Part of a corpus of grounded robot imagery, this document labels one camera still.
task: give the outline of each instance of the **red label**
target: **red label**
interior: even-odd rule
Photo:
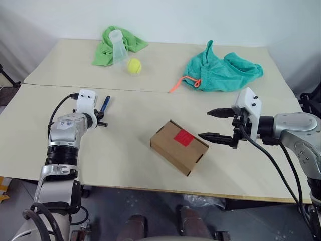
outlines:
[[[189,143],[191,143],[193,138],[194,136],[192,134],[188,133],[184,129],[181,129],[177,133],[177,135],[174,137],[174,140],[178,141],[179,143],[181,143],[183,146],[186,147],[189,145]]]

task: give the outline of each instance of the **white table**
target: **white table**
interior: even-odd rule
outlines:
[[[46,158],[50,115],[63,97],[79,89],[22,85],[0,115],[0,176],[38,180]],[[293,202],[274,166],[249,142],[241,141],[237,150],[210,144],[189,177],[149,147],[150,137],[170,119],[194,135],[207,131],[231,135],[231,119],[206,116],[206,112],[228,108],[235,93],[93,90],[99,96],[98,108],[107,95],[111,96],[111,102],[103,119],[108,127],[97,127],[82,138],[78,166],[83,184]],[[280,101],[277,95],[263,94],[262,115],[300,111],[296,99],[288,93],[285,96]],[[56,116],[70,113],[75,105],[74,100],[68,100]],[[293,174],[281,148],[265,148],[296,192]],[[301,179],[304,202],[310,203],[306,176],[296,156],[292,152],[290,155]]]
[[[137,53],[129,53],[131,57],[138,58],[142,62],[141,75],[132,77],[117,71],[114,66],[91,65],[99,42],[96,40],[60,40],[24,83],[168,92],[182,76],[187,62],[203,52],[206,47],[205,45],[150,43]],[[248,85],[259,97],[294,98],[294,94],[285,83],[266,48],[214,45],[213,51],[220,58],[224,58],[230,52],[235,52],[246,60],[260,64],[263,67],[264,76]],[[190,92],[191,90],[182,84],[174,93]]]

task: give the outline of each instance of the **yellow tennis ball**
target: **yellow tennis ball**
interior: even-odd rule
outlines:
[[[131,74],[139,74],[141,72],[141,62],[138,59],[131,59],[128,62],[128,71]]]

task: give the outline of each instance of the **green cloth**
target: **green cloth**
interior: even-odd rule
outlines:
[[[121,29],[116,26],[109,26],[102,35],[102,42],[98,45],[95,60],[92,65],[108,66],[112,65],[112,42],[109,39],[109,33],[115,29],[119,29],[123,35],[123,42],[126,50],[136,53],[137,51],[145,48],[148,43],[142,39],[134,36],[126,29]]]
[[[205,51],[188,62],[183,74],[197,80],[201,79],[200,86],[195,88],[195,82],[188,79],[184,79],[183,83],[204,92],[230,92],[241,89],[263,76],[260,65],[242,59],[235,53],[229,53],[224,59],[219,59],[214,55],[212,45],[213,41],[210,40]]]

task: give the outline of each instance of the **orange drawstring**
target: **orange drawstring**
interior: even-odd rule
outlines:
[[[178,80],[177,84],[169,91],[169,93],[173,93],[173,92],[179,87],[179,85],[181,84],[181,82],[182,82],[183,79],[189,79],[189,80],[191,80],[191,81],[194,81],[194,82],[195,82],[195,84],[194,84],[194,87],[195,87],[195,88],[198,88],[198,87],[200,87],[200,85],[201,85],[201,79],[196,80],[196,79],[193,79],[193,78],[191,78],[191,77],[189,77],[189,76],[183,76],[182,78],[180,78],[180,79]]]

